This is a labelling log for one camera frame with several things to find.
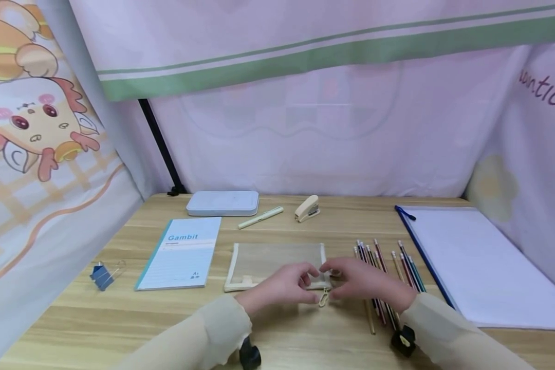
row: gambit notebook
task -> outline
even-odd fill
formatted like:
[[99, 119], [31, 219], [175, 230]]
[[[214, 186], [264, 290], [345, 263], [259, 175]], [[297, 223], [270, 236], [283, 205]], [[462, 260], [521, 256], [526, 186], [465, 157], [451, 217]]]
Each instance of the gambit notebook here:
[[169, 221], [135, 289], [204, 287], [221, 221], [222, 217]]

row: black metal pole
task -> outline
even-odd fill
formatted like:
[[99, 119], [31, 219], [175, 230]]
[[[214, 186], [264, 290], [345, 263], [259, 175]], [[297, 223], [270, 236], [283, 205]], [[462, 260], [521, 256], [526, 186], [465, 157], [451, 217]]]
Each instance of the black metal pole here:
[[150, 126], [150, 131], [152, 131], [152, 136], [154, 136], [154, 140], [156, 140], [158, 150], [163, 156], [164, 164], [166, 164], [167, 170], [170, 174], [170, 178], [173, 180], [173, 184], [175, 185], [171, 188], [169, 192], [167, 192], [167, 194], [170, 196], [177, 196], [181, 193], [187, 194], [187, 190], [185, 190], [185, 187], [183, 186], [183, 183], [181, 183], [181, 179], [179, 178], [179, 172], [177, 172], [177, 168], [175, 167], [173, 158], [170, 156], [169, 148], [164, 141], [163, 133], [158, 127], [158, 122], [156, 121], [156, 117], [154, 116], [154, 112], [152, 111], [152, 107], [150, 106], [150, 102], [148, 101], [148, 99], [138, 99], [138, 102], [140, 102], [142, 112], [144, 112], [146, 121], [148, 121], [148, 126]]

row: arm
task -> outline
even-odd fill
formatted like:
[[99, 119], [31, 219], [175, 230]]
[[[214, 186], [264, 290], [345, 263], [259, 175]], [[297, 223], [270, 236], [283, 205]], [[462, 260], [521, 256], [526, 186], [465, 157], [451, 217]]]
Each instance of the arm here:
[[245, 309], [222, 295], [129, 355], [115, 370], [208, 370], [224, 364], [251, 332]]
[[428, 293], [418, 294], [400, 280], [363, 261], [332, 258], [320, 270], [339, 270], [347, 280], [331, 291], [332, 299], [378, 298], [390, 304], [401, 315], [401, 324], [414, 331], [415, 344], [442, 369], [533, 369], [446, 303]]
[[270, 304], [316, 304], [310, 264], [286, 265], [235, 297], [224, 294], [129, 355], [114, 370], [209, 370], [225, 364], [251, 333], [249, 316]]
[[428, 293], [415, 298], [401, 321], [415, 332], [415, 344], [442, 369], [533, 369]]

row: white paper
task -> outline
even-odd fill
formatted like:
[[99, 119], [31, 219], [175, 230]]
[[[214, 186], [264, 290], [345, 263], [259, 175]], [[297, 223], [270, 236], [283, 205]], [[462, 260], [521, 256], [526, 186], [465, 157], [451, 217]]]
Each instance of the white paper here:
[[555, 285], [479, 210], [405, 207], [453, 304], [479, 327], [555, 330]]

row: zipper pull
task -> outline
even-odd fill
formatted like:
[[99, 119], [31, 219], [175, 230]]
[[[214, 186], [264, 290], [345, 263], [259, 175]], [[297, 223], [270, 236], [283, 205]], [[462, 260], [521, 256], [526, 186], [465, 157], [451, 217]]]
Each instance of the zipper pull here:
[[329, 299], [329, 288], [323, 288], [323, 295], [321, 299], [318, 301], [318, 307], [325, 307], [327, 304], [327, 300]]
[[402, 209], [399, 206], [395, 206], [395, 211], [400, 212], [404, 215], [406, 215], [411, 221], [415, 221], [417, 218], [413, 215], [413, 214], [409, 214], [407, 213], [404, 209]]

